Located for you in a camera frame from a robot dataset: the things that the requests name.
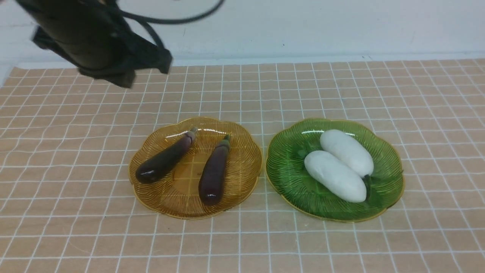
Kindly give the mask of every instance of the eggplant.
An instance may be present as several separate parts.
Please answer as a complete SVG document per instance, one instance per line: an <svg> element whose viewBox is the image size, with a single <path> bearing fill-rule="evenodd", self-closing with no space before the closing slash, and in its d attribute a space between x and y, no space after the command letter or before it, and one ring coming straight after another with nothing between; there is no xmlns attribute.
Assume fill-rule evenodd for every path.
<svg viewBox="0 0 485 273"><path fill-rule="evenodd" d="M143 162L136 170L142 184L152 184L165 177L188 152L195 141L197 127L185 132L177 142Z"/></svg>
<svg viewBox="0 0 485 273"><path fill-rule="evenodd" d="M210 154L199 180L199 198L204 205L217 205L224 194L226 163L230 149L230 136L226 135Z"/></svg>

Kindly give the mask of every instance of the white eggplant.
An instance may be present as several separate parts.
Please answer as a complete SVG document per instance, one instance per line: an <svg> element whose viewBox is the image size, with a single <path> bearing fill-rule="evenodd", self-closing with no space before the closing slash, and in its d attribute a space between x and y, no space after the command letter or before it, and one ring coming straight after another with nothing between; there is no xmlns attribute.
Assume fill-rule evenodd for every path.
<svg viewBox="0 0 485 273"><path fill-rule="evenodd" d="M328 130L320 136L320 145L353 169L360 177L374 172L371 154L353 137L339 130Z"/></svg>
<svg viewBox="0 0 485 273"><path fill-rule="evenodd" d="M313 151L305 157L305 168L329 191L352 203L366 200L364 181L350 167L329 152Z"/></svg>

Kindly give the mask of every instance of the plate rim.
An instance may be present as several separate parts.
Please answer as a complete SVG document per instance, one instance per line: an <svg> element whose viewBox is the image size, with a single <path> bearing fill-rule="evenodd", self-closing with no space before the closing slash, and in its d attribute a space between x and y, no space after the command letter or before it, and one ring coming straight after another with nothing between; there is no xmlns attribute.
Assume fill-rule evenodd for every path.
<svg viewBox="0 0 485 273"><path fill-rule="evenodd" d="M358 223L358 222L365 222L365 221L369 221L369 220L372 220L374 218L377 218L379 216L381 216L382 214L384 214L388 209L390 209L392 206L394 206L395 204L397 204L399 202L399 200L402 198L402 196L404 195L404 190L406 188L406 179L405 179L405 176L404 176L404 173L401 173L401 177L403 178L403 188L401 190L401 192L399 193L399 196L398 198L396 198L396 201L393 202L391 205L385 207L382 209L382 211L380 211L379 213L375 214L375 215L372 215L370 217L367 217L367 218L364 218L364 219L360 219L360 220L339 220L339 219L332 219L332 218L326 218L326 217L320 217L320 216L317 216L317 215L314 215L312 213L309 213L307 211L304 211L298 207L296 207L295 205L293 205L288 199L286 199L286 197L281 194L278 189L276 188L276 186L273 184L273 182L271 181L271 178L270 176L268 175L268 169L267 169L267 164L268 164L268 159L269 159L269 148L270 148L270 145L272 143L272 141L275 139L275 137L277 135L279 135L280 133L286 131L286 130L289 130L291 129L292 127L302 123L302 122L305 122L305 121L309 121L309 120L320 120L320 121L325 121L325 122L348 122L348 123L354 123L354 124L358 124L362 127L364 127L366 130L368 130L369 132L371 132L373 134L373 136L377 139L380 139L382 141L384 141L385 143L387 143L393 150L394 152L397 154L397 156L399 157L399 166L401 167L401 169L403 169L403 162L401 160L401 156L399 155L399 152L396 150L396 148L391 145L389 142L387 142L385 139L377 136L371 129L369 129L367 126L357 122L357 121L354 121L354 120L348 120L348 119L326 119L326 118L306 118L306 119L302 119L298 122L296 122L295 124L293 124L292 126L286 128L286 129L283 129L281 131L279 131L278 133L276 133L270 140L270 143L268 144L268 151L266 152L266 158L264 160L264 174L266 176L266 178L268 179L268 182L269 184L273 187L273 189L277 192L277 194L279 196L281 196L283 198L283 200L285 200L286 203L288 203L291 207L293 207L294 209L300 211L301 213L303 214L306 214L308 216L311 216L313 218L317 218L317 219L320 219L320 220L323 220L323 221L332 221L332 222L340 222L340 223Z"/></svg>
<svg viewBox="0 0 485 273"><path fill-rule="evenodd" d="M139 152L139 151L140 151L140 150L141 150L141 149L142 149L142 148L145 146L145 144L147 143L147 141L148 141L148 139L150 138L150 136L151 136L151 135L153 135L154 133L156 133L156 132L157 132L157 131L159 131L159 130L162 130L162 129L165 129L165 128L168 128L168 127L171 127L171 126L177 126L177 125L180 125L180 124L182 124L182 123L184 123L184 122L187 122L187 121L189 121L189 120L192 120L192 119L200 119L200 118L202 118L202 119L211 119L211 120L213 120L213 121L215 121L215 122L218 122L218 123L223 123L223 122L224 122L224 123L232 123L232 124L236 124L237 126L240 126L240 127L241 127L241 128L242 128L242 129L243 129L245 132L246 132L246 133L248 133L248 134L249 134L249 136L250 136L250 138L251 138L251 142L252 142L252 143L253 143L253 144L254 144L254 145L255 145L255 146L258 148L259 155L260 155L260 157L261 157L261 164L260 164L260 166L259 166L258 175L257 175L257 176L256 176L256 178L255 178L254 185L253 185L253 187L250 189L250 191L249 191L249 193L246 195L246 197L244 197L244 198L243 198L243 199L242 199L242 200L241 200L241 201L240 201L238 204L236 204L236 205L234 205L234 206L231 206L231 207L230 207L230 208L228 208L228 209L221 210L221 211L218 211L218 212L216 212L216 213L212 213L212 214L209 214L209 215L206 215L206 216L201 216L201 217L180 217L180 216L177 216L177 215L173 215L173 214L171 214L171 213L165 213L165 212L159 212L159 211L156 211L155 209L153 209L153 208L149 207L147 204L145 204L144 202L142 202L142 201L140 200L140 197L138 196L138 194L137 194L137 192L136 192L136 190L135 190L135 185L134 185L134 183L133 183L133 182L132 182L132 180L131 180L130 166L133 164L133 160L134 160L134 158L135 158L136 154L137 154L137 153L138 153L138 152ZM157 130L153 131L151 134L149 134L149 135L146 137L146 139L145 139L145 141L143 142L143 144L141 145L141 147L140 147L140 148L139 148L139 149L138 149L138 150L135 152L135 154L134 154L134 155L131 157L131 160L130 160L130 162L129 162L129 164L128 164L128 179L129 179L129 182L130 182L131 187L132 187L132 189L133 189L133 193L134 193L134 195L135 195L136 200L138 200L138 202L139 202L139 203L141 203L143 206L145 206L145 207L146 207L146 208L148 208L149 210L151 210L151 211L153 211L153 212L156 212L156 213L158 213L158 214L162 214L162 215L166 215L166 216L169 216L169 217L175 218L175 219L181 219L181 220L201 220L201 219L206 219L206 218L210 218L210 217L214 217L214 216L216 216L216 215L219 215L219 214L221 214L221 213L223 213L223 212L226 212L226 211L228 211L228 210L230 210L230 209L234 208L234 207L235 207L235 206L237 206L237 205L240 205L242 202L246 201L246 199L248 199L248 198L249 198L249 196L251 196L251 195L253 194L254 190L255 190L255 189L256 189L256 187L258 186L258 179L259 179L259 177L260 177L260 175L261 175L261 172L262 172L263 166L265 166L265 163L266 163L266 161L265 161L265 160L264 160L264 158L263 158L263 151L262 151L262 148L261 148L261 147L260 147L260 146L259 146L259 145L258 145L258 144L255 142L255 141L254 141L254 137L253 137L253 135L252 135L252 134L251 134L251 133L250 133L250 132L249 132L249 131L248 131L246 128L244 128L244 126L240 125L240 124L239 124L239 123L237 123L237 122L233 122L233 121L228 121L228 120L219 120L219 119L215 119L215 118L211 118L211 117L199 116L199 117L193 117L193 118L184 119L184 120L179 121L179 122L177 122L177 123L172 123L172 124L169 124L169 125L166 125L166 126L160 127L160 128L158 128Z"/></svg>

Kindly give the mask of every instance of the robotic arm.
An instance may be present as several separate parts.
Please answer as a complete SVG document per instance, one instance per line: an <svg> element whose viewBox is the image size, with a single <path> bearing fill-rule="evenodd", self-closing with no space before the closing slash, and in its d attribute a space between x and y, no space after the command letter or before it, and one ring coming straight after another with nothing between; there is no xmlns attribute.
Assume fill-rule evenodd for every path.
<svg viewBox="0 0 485 273"><path fill-rule="evenodd" d="M172 55L149 23L195 22L212 15L224 1L194 17L156 19L122 11L116 0L16 0L39 25L32 39L38 47L74 64L84 76L123 88L132 87L138 69L170 71ZM134 33L125 17L141 24L155 44Z"/></svg>

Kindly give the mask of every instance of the amber glass plate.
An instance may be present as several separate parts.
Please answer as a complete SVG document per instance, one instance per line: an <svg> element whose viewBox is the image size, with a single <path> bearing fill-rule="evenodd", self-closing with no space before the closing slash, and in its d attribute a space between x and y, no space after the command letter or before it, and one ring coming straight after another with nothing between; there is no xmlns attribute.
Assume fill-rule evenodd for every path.
<svg viewBox="0 0 485 273"><path fill-rule="evenodd" d="M364 182L368 199L350 203L313 179L305 169L305 156L322 150L320 135L338 129L351 134L369 151L374 172ZM338 222L375 218L394 205L404 193L403 168L396 150L365 126L349 120L305 119L278 133L270 142L266 175L275 190L296 209Z"/></svg>
<svg viewBox="0 0 485 273"><path fill-rule="evenodd" d="M184 158L159 182L141 184L136 169L147 159L180 139L196 126L195 142ZM231 135L226 166L225 191L218 205L205 206L198 195L204 165L215 145ZM262 169L262 153L251 134L228 121L197 117L153 132L129 165L129 177L137 199L147 208L180 219L201 219L217 215L239 205L253 192Z"/></svg>

